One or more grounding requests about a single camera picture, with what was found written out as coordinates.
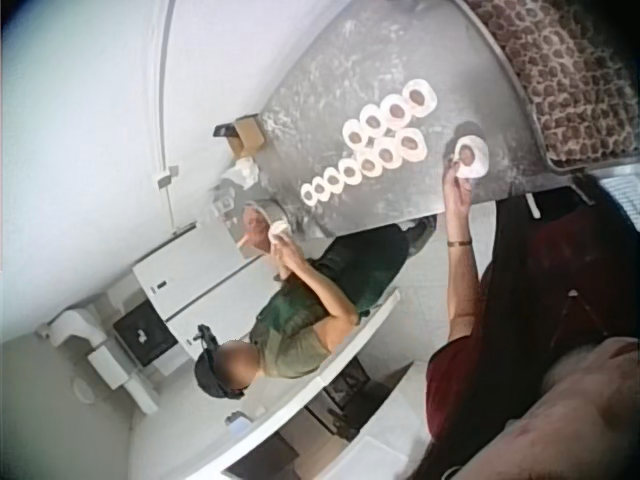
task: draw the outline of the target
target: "cardboard box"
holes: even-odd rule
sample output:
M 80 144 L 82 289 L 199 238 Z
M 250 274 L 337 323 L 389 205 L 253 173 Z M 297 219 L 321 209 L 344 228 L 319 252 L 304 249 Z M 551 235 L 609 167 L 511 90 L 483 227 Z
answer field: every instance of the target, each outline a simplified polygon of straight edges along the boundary
M 213 131 L 213 136 L 227 139 L 233 158 L 236 160 L 252 156 L 262 148 L 265 142 L 258 125 L 257 115 L 241 117 L 233 123 L 218 125 Z

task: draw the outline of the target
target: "white cabinet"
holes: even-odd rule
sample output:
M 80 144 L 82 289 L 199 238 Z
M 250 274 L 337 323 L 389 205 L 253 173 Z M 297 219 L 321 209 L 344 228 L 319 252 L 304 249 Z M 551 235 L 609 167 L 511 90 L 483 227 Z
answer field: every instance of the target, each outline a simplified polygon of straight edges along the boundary
M 194 341 L 200 324 L 208 325 L 220 343 L 240 339 L 280 288 L 275 274 L 269 260 L 260 257 L 172 318 L 167 327 L 193 358 L 202 352 L 200 342 Z
M 247 260 L 222 222 L 198 225 L 133 267 L 147 297 L 169 319 Z

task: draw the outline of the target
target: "red shirt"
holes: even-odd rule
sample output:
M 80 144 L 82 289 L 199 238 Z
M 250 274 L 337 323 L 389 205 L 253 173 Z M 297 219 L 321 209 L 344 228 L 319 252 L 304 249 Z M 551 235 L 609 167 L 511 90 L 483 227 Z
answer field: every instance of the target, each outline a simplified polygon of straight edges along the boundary
M 585 336 L 637 333 L 634 261 L 612 251 L 606 234 L 598 228 L 585 207 L 544 225 L 529 241 L 526 274 L 531 276 L 535 289 L 531 292 L 535 299 L 532 308 L 540 319 L 535 334 L 542 348 L 568 351 Z M 480 285 L 479 311 L 484 309 L 487 273 Z M 578 296 L 569 296 L 571 291 Z M 448 343 L 429 360 L 426 409 L 434 439 L 473 375 L 482 337 L 482 326 L 477 327 L 472 335 Z

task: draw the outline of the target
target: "cap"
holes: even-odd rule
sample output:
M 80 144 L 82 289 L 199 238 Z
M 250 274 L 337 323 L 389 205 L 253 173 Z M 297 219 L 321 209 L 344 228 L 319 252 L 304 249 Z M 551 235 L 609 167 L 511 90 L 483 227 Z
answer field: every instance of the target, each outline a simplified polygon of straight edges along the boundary
M 215 353 L 220 348 L 216 337 L 206 325 L 198 326 L 198 333 L 202 341 L 202 353 L 196 360 L 194 374 L 198 386 L 207 395 L 213 398 L 228 398 L 238 400 L 244 396 L 241 390 L 233 390 L 227 387 L 216 375 Z

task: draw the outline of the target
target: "brown patterned cloth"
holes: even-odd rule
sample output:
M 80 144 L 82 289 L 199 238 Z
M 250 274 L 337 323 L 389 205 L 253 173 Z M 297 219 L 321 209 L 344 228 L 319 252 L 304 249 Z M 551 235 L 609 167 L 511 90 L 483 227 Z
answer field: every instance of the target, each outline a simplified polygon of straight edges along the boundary
M 639 151 L 633 65 L 572 0 L 466 0 L 509 59 L 558 168 Z

